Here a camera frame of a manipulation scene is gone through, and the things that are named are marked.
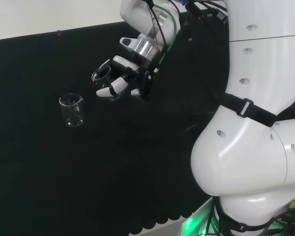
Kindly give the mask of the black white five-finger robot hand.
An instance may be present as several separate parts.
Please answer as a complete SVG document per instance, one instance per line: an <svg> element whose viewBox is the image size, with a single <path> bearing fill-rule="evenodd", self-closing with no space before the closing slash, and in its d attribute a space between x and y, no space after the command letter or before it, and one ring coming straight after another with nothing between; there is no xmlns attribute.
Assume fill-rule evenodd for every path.
<svg viewBox="0 0 295 236"><path fill-rule="evenodd" d="M91 81L99 98L115 101L129 93L134 98L149 101L155 69L147 61L134 63L114 56L93 72Z"/></svg>

